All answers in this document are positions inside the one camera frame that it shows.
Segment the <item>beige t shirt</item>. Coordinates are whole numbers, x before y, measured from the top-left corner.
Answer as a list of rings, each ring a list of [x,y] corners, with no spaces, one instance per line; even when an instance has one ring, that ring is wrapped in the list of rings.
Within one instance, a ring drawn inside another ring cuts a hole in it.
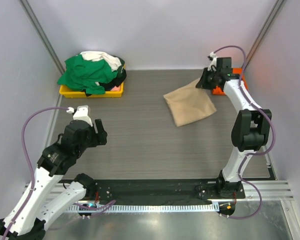
[[[205,89],[196,88],[198,79],[163,96],[177,127],[205,119],[217,109]]]

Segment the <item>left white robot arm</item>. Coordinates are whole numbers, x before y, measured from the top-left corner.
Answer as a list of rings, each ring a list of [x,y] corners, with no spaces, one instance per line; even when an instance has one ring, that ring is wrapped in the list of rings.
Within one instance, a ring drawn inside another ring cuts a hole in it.
[[[0,236],[10,240],[41,240],[68,207],[81,199],[91,200],[97,192],[96,180],[80,173],[62,193],[46,203],[56,184],[85,150],[105,145],[107,136],[101,119],[93,124],[72,120],[56,142],[43,150],[34,180],[11,213],[0,219]]]

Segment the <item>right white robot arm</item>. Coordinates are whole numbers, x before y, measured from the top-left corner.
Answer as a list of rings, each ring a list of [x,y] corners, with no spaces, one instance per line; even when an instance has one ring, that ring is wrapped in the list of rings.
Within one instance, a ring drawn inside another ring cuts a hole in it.
[[[272,113],[262,109],[251,97],[242,79],[234,73],[230,57],[209,56],[209,67],[204,68],[197,89],[220,88],[230,99],[237,117],[231,131],[233,149],[226,166],[214,184],[198,185],[203,200],[244,197],[242,174],[252,156],[268,143]]]

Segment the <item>folded orange t shirt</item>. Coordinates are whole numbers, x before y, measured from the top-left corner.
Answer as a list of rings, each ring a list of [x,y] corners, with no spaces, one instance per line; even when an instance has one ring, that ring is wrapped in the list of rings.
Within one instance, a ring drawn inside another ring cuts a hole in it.
[[[242,73],[242,68],[233,68],[232,73],[240,75]],[[245,75],[242,76],[242,81],[244,83],[245,88],[247,90],[249,90],[248,84],[247,84],[246,79],[245,79]],[[216,96],[225,96],[225,93],[218,86],[216,86],[214,89],[211,90],[211,94],[216,95]]]

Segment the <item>yellow plastic bin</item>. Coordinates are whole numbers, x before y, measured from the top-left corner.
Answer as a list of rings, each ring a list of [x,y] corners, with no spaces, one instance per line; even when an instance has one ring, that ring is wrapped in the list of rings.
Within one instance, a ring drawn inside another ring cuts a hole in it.
[[[104,94],[86,94],[85,91],[74,91],[68,88],[66,85],[61,85],[59,88],[59,94],[65,98],[70,99],[86,99],[86,98],[120,98],[124,92],[124,82],[121,82],[120,91],[105,91]]]

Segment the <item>pink garment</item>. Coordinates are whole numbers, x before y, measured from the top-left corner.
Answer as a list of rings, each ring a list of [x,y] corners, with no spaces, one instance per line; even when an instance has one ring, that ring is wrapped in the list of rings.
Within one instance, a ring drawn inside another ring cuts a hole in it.
[[[121,90],[121,86],[114,86],[110,91],[111,92],[118,92]]]

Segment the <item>green t shirt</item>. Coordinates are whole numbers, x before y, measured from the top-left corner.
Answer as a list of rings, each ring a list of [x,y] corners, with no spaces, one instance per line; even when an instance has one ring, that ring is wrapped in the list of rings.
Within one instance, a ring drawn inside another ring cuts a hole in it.
[[[106,90],[101,84],[108,84],[120,73],[122,63],[115,58],[112,64],[105,59],[86,60],[81,54],[72,56],[65,61],[65,72],[57,84],[75,92],[88,95],[103,95]]]

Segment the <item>black t shirt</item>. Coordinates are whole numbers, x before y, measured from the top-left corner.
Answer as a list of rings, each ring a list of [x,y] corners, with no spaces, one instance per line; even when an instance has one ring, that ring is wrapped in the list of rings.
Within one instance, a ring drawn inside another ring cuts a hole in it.
[[[110,91],[115,86],[119,87],[121,82],[124,82],[126,78],[127,72],[125,69],[117,73],[116,77],[111,78],[110,81],[108,79],[93,78],[82,92],[85,91],[86,94],[90,95],[102,95],[105,91]]]

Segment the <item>white t shirt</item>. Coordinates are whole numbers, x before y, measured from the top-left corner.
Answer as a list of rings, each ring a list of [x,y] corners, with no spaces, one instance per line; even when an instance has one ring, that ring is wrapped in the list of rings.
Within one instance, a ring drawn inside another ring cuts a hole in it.
[[[121,60],[118,57],[112,56],[103,51],[90,51],[90,50],[82,51],[80,55],[86,61],[92,61],[92,62],[99,62],[101,60],[106,61],[107,64],[110,66],[112,72],[117,71],[120,67],[124,66],[124,64],[121,62]]]

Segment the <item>right aluminium frame post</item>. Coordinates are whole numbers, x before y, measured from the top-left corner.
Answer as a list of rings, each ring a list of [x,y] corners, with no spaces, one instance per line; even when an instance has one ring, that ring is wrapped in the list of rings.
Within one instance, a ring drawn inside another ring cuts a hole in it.
[[[244,69],[247,68],[247,66],[249,65],[249,63],[251,62],[253,57],[255,56],[257,50],[259,49],[262,42],[266,38],[268,32],[270,31],[272,25],[276,21],[278,15],[280,14],[280,12],[283,9],[286,2],[287,2],[286,0],[276,0],[274,2],[273,7],[271,8],[269,14],[267,15],[267,17],[266,17],[259,33],[258,33],[256,39],[254,40],[254,42],[253,42],[253,44],[252,44],[252,46],[251,46],[251,48],[250,48],[250,50],[247,54],[245,63],[243,64]]]

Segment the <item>aluminium frame post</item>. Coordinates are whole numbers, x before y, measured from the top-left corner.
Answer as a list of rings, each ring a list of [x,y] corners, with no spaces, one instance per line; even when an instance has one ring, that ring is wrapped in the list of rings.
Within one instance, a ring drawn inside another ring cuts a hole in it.
[[[266,38],[268,32],[270,31],[272,25],[276,21],[278,15],[280,14],[280,12],[283,9],[286,2],[287,2],[286,0],[276,0],[274,2],[273,7],[271,8],[269,14],[267,15],[267,17],[266,17],[259,33],[258,33],[256,39],[254,40],[254,42],[253,42],[253,44],[252,44],[252,46],[251,46],[251,48],[250,48],[250,50],[247,54],[245,63],[243,64],[244,69],[247,68],[247,66],[249,65],[249,63],[251,62],[253,57],[255,56],[257,50],[259,49],[262,42]]]
[[[46,48],[49,56],[51,57],[52,61],[54,62],[55,66],[57,67],[58,71],[63,74],[65,69],[59,60],[51,42],[49,41],[42,25],[40,24],[33,8],[31,7],[28,0],[19,0],[18,1],[23,8],[26,16],[28,17],[29,21],[31,22],[32,26],[34,27],[36,33],[38,34],[40,40],[42,41],[44,47]]]

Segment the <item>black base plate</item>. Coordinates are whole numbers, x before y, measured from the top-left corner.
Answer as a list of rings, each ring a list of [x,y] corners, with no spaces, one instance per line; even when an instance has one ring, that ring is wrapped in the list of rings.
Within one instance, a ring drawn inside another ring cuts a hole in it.
[[[220,179],[98,179],[84,200],[124,206],[208,205],[213,200],[246,197],[242,182]]]

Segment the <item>left aluminium frame post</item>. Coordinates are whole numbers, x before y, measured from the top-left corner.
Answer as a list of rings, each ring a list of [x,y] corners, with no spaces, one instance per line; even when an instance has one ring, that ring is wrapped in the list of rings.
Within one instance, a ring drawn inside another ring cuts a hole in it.
[[[55,66],[57,67],[58,71],[63,74],[65,69],[59,60],[51,42],[49,41],[42,25],[40,24],[33,8],[31,7],[28,0],[19,0],[18,1],[23,8],[26,16],[28,17],[29,21],[31,22],[32,26],[34,27],[36,33],[38,34],[40,40],[42,41],[44,47],[46,48],[49,56],[51,57],[52,61],[54,62]]]

